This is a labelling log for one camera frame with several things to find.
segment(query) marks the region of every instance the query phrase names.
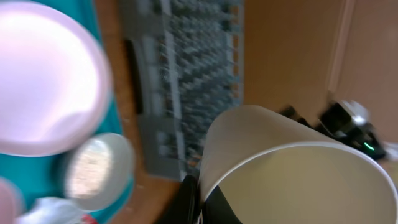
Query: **white paper cup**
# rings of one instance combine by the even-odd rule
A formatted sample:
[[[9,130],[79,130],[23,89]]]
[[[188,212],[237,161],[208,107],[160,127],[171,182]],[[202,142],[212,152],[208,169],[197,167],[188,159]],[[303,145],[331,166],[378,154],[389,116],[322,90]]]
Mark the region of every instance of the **white paper cup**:
[[[217,185],[245,224],[397,223],[397,193],[377,163],[260,106],[229,110],[211,125],[202,202]]]

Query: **pink plate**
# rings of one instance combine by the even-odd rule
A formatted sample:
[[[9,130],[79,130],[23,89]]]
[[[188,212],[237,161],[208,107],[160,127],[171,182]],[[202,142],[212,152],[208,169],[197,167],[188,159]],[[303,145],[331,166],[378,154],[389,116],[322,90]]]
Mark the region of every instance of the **pink plate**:
[[[15,223],[21,211],[21,196],[18,191],[10,182],[0,177],[0,223]]]
[[[33,2],[0,3],[0,153],[76,147],[108,108],[111,72],[79,23]]]

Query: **teal surface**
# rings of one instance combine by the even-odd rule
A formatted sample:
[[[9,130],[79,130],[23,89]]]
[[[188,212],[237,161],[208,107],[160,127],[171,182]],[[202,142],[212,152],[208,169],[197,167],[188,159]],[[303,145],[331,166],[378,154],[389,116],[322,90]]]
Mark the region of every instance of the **teal surface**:
[[[36,2],[50,6],[72,17],[88,29],[102,43],[100,31],[96,23],[95,8],[91,0],[38,0]],[[99,133],[122,134],[116,102],[113,98],[104,121],[98,127]],[[62,197],[57,186],[57,161],[61,155],[46,157],[17,157],[0,154],[0,176],[3,176],[18,186],[25,201],[25,208],[32,207],[35,199],[40,197]],[[111,206],[97,212],[92,212],[100,223],[106,223],[127,202],[134,185],[131,178],[120,198]]]

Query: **black device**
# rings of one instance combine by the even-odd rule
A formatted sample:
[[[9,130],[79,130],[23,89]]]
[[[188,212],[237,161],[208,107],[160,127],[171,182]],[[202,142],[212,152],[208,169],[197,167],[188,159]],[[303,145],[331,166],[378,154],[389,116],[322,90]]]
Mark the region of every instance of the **black device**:
[[[280,112],[302,125],[312,128],[336,141],[357,149],[374,160],[386,156],[376,130],[365,119],[357,119],[358,115],[342,102],[333,102],[319,117],[318,123],[313,127],[301,117],[292,106]]]

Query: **black object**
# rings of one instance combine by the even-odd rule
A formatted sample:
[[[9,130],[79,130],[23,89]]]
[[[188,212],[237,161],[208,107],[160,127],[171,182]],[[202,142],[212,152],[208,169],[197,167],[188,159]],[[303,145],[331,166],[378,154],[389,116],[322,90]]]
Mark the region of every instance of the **black object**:
[[[126,57],[130,71],[131,84],[134,90],[134,99],[136,102],[136,114],[142,114],[144,111],[144,103],[142,101],[141,79],[139,78],[137,58],[135,54],[134,44],[131,40],[124,40],[124,47],[126,49]]]
[[[191,224],[199,216],[198,182],[192,175],[185,176],[178,193],[156,224]]]
[[[242,224],[217,186],[202,207],[199,206],[198,182],[192,175],[185,176],[178,193],[156,224],[196,223],[202,211],[204,224]]]
[[[374,160],[383,159],[386,156],[386,151],[381,145],[372,124],[357,125],[353,121],[352,115],[339,103],[332,103],[322,113],[319,123],[314,128],[292,106],[286,107],[280,114],[357,149]]]

